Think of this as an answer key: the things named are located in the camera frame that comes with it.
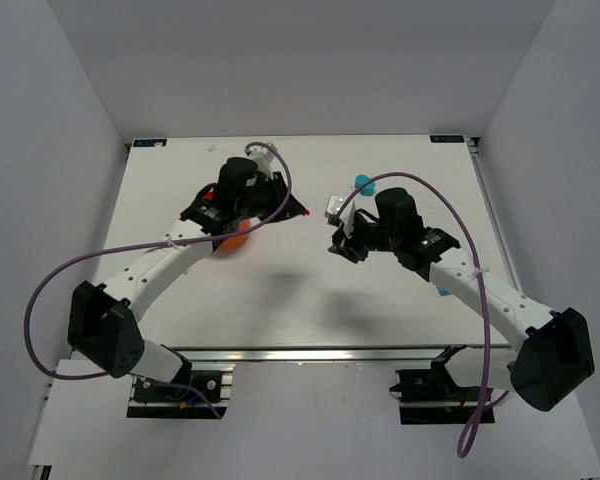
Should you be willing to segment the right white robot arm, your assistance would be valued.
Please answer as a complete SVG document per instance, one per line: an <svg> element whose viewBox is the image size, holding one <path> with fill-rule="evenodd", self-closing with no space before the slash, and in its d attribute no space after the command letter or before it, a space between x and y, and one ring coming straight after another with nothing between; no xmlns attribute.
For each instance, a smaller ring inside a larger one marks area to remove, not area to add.
<svg viewBox="0 0 600 480"><path fill-rule="evenodd" d="M420 379L399 390L402 399L443 399L486 384L547 412L594 374L588 324L581 313L573 308L558 312L479 270L457 239L425 226L405 189L384 190L375 204L377 212L371 215L350 199L329 198L325 216L336 228L330 252L352 263L372 252L393 254L403 268L487 320L507 342L503 349L446 347Z"/></svg>

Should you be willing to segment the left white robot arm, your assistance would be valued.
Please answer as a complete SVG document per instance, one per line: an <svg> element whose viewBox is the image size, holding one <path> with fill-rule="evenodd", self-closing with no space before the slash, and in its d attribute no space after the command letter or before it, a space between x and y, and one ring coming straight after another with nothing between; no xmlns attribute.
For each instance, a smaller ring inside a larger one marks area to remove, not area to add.
<svg viewBox="0 0 600 480"><path fill-rule="evenodd" d="M190 363L142 337L138 324L150 306L198 261L214 253L241 223L280 222L307 214L279 172L231 157L216 182L204 187L165 235L105 282L82 282L73 292L68 343L106 374L184 383Z"/></svg>

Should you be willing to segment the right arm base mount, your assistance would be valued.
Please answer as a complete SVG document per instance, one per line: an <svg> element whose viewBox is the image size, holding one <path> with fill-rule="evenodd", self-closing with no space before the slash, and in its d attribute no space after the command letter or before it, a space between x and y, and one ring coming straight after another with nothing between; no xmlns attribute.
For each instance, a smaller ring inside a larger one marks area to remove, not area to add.
<svg viewBox="0 0 600 480"><path fill-rule="evenodd" d="M427 368L395 371L396 384L389 392L399 403L401 425L461 425L471 418L479 385L461 387L446 369L453 355L467 349L466 345L447 346Z"/></svg>

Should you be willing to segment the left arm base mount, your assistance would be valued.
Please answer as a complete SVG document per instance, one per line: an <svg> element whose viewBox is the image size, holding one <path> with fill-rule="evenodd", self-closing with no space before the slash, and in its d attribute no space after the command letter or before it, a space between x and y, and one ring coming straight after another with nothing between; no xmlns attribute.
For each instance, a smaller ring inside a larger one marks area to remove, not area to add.
<svg viewBox="0 0 600 480"><path fill-rule="evenodd" d="M161 420L220 420L232 396L233 365L194 363L186 388L155 385L135 377L126 417Z"/></svg>

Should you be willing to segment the cyan rounded lego brick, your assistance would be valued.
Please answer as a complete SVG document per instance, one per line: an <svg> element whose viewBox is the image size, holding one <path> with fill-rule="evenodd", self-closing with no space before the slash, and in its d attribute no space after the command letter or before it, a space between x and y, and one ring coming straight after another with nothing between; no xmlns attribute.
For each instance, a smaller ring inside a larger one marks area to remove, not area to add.
<svg viewBox="0 0 600 480"><path fill-rule="evenodd" d="M354 187L361 195L371 197L375 193L376 183L367 175L359 174L355 177Z"/></svg>

